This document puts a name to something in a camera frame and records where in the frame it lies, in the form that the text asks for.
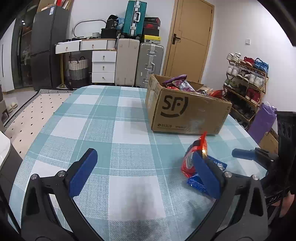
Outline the woven laundry basket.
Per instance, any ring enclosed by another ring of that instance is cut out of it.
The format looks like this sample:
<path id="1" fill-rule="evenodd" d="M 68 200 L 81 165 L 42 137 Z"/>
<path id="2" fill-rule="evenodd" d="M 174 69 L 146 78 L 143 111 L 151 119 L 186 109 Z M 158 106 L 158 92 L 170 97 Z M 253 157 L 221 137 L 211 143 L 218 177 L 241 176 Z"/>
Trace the woven laundry basket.
<path id="1" fill-rule="evenodd" d="M 89 84 L 89 61 L 84 56 L 79 59 L 69 57 L 68 61 L 71 87 L 78 89 Z"/>

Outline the stacked shoe boxes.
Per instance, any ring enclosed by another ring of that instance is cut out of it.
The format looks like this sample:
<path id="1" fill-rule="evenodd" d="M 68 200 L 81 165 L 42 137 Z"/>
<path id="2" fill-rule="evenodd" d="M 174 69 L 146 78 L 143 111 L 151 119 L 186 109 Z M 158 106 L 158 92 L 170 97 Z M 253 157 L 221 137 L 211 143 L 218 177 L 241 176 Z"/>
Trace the stacked shoe boxes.
<path id="1" fill-rule="evenodd" d="M 158 17 L 145 17 L 142 30 L 142 43 L 160 44 L 159 28 L 161 20 Z"/>

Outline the white drawer desk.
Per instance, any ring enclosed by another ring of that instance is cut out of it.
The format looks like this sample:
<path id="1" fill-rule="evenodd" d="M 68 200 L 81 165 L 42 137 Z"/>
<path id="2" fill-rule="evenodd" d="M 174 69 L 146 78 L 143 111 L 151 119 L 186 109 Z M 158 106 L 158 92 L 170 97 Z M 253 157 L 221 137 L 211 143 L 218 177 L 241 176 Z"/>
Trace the white drawer desk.
<path id="1" fill-rule="evenodd" d="M 116 55 L 115 39 L 91 39 L 60 42 L 55 45 L 55 53 L 60 56 L 61 64 L 63 56 L 79 59 L 84 56 L 89 61 L 89 84 L 114 84 Z M 69 89 L 73 89 L 70 83 L 70 75 L 66 82 L 62 82 Z"/>

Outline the purple silver snack bag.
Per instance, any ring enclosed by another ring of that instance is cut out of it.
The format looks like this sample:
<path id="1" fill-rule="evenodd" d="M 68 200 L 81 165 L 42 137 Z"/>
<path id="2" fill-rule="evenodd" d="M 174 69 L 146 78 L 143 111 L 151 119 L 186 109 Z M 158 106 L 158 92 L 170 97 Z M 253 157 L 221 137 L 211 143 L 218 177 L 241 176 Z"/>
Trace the purple silver snack bag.
<path id="1" fill-rule="evenodd" d="M 163 87 L 174 90 L 196 93 L 195 89 L 187 81 L 187 75 L 179 75 L 163 82 Z"/>

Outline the shoe rack with shoes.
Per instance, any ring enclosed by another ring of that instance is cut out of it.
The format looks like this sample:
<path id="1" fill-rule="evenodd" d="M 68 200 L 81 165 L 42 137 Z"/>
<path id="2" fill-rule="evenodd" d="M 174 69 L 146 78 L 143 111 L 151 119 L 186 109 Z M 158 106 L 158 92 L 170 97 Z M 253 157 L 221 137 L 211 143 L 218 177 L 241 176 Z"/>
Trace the shoe rack with shoes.
<path id="1" fill-rule="evenodd" d="M 242 57 L 239 52 L 227 55 L 228 68 L 222 98 L 232 103 L 230 115 L 249 129 L 266 94 L 269 65 L 260 58 Z"/>

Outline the grey white side cabinet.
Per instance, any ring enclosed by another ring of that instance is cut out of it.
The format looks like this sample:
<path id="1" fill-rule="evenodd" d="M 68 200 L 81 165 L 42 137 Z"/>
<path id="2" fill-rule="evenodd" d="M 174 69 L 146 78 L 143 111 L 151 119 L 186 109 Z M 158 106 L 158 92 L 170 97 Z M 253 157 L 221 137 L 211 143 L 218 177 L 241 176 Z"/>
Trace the grey white side cabinet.
<path id="1" fill-rule="evenodd" d="M 10 139 L 3 132 L 1 132 L 0 144 L 1 188 L 4 192 L 5 198 L 9 201 L 16 174 L 23 160 L 12 145 Z"/>

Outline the beige suitcase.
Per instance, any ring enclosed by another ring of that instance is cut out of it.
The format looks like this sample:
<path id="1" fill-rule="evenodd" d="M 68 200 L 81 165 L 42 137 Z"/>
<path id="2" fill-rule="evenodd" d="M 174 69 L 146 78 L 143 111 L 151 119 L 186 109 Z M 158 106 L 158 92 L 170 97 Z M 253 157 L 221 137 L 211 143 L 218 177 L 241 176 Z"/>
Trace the beige suitcase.
<path id="1" fill-rule="evenodd" d="M 134 86 L 139 40 L 119 39 L 116 55 L 115 85 Z"/>

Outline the wooden door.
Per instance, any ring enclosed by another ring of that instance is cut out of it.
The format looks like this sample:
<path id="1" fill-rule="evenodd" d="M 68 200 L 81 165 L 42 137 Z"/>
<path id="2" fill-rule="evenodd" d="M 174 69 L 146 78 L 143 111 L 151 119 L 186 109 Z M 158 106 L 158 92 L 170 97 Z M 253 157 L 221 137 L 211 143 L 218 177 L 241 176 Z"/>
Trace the wooden door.
<path id="1" fill-rule="evenodd" d="M 162 75 L 186 74 L 200 83 L 208 56 L 214 5 L 207 1 L 175 1 Z"/>

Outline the black refrigerator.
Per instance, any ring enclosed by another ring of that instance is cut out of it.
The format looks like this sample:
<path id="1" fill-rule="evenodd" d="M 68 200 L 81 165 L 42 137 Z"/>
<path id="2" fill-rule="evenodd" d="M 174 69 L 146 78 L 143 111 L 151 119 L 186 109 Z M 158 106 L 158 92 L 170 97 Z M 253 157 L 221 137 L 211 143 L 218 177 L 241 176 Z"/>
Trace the black refrigerator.
<path id="1" fill-rule="evenodd" d="M 66 40 L 69 11 L 51 6 L 36 13 L 31 36 L 31 76 L 34 90 L 61 84 L 60 57 L 56 44 Z"/>

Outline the silver suitcase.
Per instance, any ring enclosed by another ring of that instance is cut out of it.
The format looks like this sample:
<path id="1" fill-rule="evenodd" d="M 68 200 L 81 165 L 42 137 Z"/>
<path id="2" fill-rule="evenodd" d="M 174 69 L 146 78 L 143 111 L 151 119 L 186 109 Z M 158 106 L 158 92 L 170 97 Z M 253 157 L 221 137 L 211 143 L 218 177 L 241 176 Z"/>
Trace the silver suitcase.
<path id="1" fill-rule="evenodd" d="M 147 88 L 151 74 L 159 75 L 164 56 L 164 47 L 160 44 L 141 43 L 138 53 L 135 86 Z"/>

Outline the large red chip bag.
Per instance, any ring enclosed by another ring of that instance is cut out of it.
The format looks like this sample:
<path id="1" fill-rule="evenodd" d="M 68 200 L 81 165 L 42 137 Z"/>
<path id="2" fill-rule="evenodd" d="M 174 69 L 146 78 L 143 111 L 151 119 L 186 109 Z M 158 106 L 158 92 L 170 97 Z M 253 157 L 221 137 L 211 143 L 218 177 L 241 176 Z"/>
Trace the large red chip bag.
<path id="1" fill-rule="evenodd" d="M 224 90 L 213 90 L 208 94 L 209 97 L 223 99 Z"/>

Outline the small red snack packet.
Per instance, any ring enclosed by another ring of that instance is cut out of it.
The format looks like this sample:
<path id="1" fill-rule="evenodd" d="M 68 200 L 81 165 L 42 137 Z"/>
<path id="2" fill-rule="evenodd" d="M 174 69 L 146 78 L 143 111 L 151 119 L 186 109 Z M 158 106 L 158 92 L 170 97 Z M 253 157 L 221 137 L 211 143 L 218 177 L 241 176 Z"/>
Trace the small red snack packet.
<path id="1" fill-rule="evenodd" d="M 197 173 L 197 170 L 194 166 L 195 156 L 199 156 L 201 159 L 204 159 L 208 156 L 206 136 L 207 132 L 204 132 L 201 137 L 195 140 L 185 152 L 181 171 L 187 178 L 190 178 Z"/>

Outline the blue cookie packet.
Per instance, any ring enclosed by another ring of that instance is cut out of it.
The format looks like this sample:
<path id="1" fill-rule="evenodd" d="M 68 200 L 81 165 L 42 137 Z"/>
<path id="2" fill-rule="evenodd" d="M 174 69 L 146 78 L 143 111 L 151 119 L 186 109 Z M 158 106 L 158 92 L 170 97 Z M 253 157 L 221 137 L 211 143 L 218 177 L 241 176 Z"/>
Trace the blue cookie packet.
<path id="1" fill-rule="evenodd" d="M 187 183 L 200 192 L 204 192 L 212 198 L 219 199 L 224 180 L 217 176 L 226 170 L 227 164 L 212 156 L 207 156 L 204 159 L 195 156 L 194 166 L 197 173 L 188 178 Z"/>

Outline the dotted beige rug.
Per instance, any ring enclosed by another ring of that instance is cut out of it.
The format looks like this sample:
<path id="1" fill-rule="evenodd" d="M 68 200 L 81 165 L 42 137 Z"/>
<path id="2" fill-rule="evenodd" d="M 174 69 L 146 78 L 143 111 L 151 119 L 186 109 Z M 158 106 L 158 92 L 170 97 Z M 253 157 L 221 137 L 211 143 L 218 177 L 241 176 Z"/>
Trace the dotted beige rug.
<path id="1" fill-rule="evenodd" d="M 4 134 L 21 158 L 25 157 L 49 118 L 72 93 L 71 90 L 41 89 L 8 121 Z"/>

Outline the SF cardboard box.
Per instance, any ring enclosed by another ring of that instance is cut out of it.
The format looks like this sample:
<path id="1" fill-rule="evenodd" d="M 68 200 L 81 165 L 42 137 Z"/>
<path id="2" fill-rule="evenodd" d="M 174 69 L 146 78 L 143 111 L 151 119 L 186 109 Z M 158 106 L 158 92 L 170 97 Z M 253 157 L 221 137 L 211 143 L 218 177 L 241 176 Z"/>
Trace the SF cardboard box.
<path id="1" fill-rule="evenodd" d="M 232 103 L 215 97 L 163 87 L 170 77 L 150 75 L 145 105 L 155 132 L 217 135 Z"/>

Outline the teal suitcase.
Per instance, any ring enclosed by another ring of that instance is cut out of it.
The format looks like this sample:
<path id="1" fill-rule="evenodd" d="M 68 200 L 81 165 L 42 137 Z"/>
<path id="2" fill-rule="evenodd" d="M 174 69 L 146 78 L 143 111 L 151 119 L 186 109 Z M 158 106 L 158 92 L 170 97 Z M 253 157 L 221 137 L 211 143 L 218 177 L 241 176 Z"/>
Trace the teal suitcase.
<path id="1" fill-rule="evenodd" d="M 139 40 L 142 37 L 147 3 L 143 1 L 128 1 L 125 21 L 121 33 L 125 37 Z"/>

